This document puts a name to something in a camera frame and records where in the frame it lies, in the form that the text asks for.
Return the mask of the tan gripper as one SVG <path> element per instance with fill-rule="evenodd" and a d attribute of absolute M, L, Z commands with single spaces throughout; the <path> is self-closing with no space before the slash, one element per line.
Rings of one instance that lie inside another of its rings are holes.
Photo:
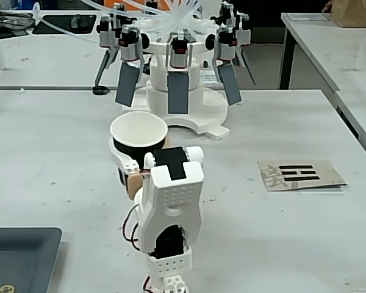
<path fill-rule="evenodd" d="M 166 138 L 166 147 L 171 145 L 170 137 Z M 109 139 L 109 147 L 112 153 L 113 161 L 118 167 L 118 177 L 120 183 L 126 189 L 130 200 L 135 199 L 136 193 L 142 188 L 143 178 L 140 174 L 140 167 L 136 160 L 128 154 L 118 151 L 114 145 L 113 137 Z"/>

